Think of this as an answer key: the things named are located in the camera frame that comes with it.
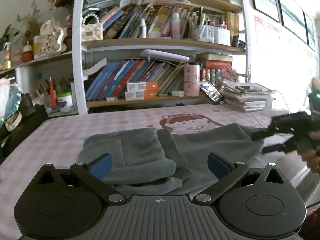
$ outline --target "metal screw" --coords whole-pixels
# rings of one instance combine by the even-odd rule
[[[124,200],[124,197],[120,194],[113,194],[109,196],[109,200],[112,202],[120,202]]]
[[[210,195],[208,194],[200,194],[198,196],[196,196],[196,199],[200,202],[208,202],[210,201],[212,198]]]

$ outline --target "green lid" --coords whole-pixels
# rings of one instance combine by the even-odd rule
[[[63,98],[63,97],[67,97],[67,96],[71,96],[71,92],[62,93],[62,94],[57,94],[57,97],[58,97],[58,98]]]

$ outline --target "cable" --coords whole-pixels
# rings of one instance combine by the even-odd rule
[[[285,104],[286,104],[286,106],[287,106],[287,108],[288,108],[288,111],[289,111],[289,113],[291,114],[291,111],[290,111],[290,109],[289,109],[289,106],[288,106],[288,104],[287,104],[287,102],[285,101],[285,99],[284,99],[284,96],[278,91],[278,90],[274,90],[275,92],[278,92],[281,96],[282,96],[282,98],[283,98],[283,100],[284,100],[284,102],[285,102]]]
[[[318,205],[318,204],[320,204],[320,201],[318,201],[318,202],[316,202],[316,203],[313,203],[313,204],[307,206],[307,209],[310,208],[310,207],[313,207],[313,206],[315,206],[315,205]]]
[[[264,126],[259,122],[259,120],[257,119],[257,117],[256,117],[253,113],[250,113],[250,114],[252,114],[252,116],[256,119],[256,121],[258,122],[258,124],[259,124],[262,128],[266,129],[266,127],[264,127]]]

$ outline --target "figurine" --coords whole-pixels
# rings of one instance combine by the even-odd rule
[[[63,44],[67,28],[62,28],[54,19],[46,21],[40,28],[40,57],[62,53],[67,49]]]
[[[12,64],[15,66],[21,63],[22,63],[21,51],[19,49],[16,49],[13,54]]]

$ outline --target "white bottle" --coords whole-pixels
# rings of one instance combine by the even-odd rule
[[[140,20],[140,27],[139,27],[139,38],[146,38],[147,37],[147,26],[146,20],[142,18]]]
[[[172,38],[179,40],[180,39],[180,15],[178,13],[174,13],[172,15]]]

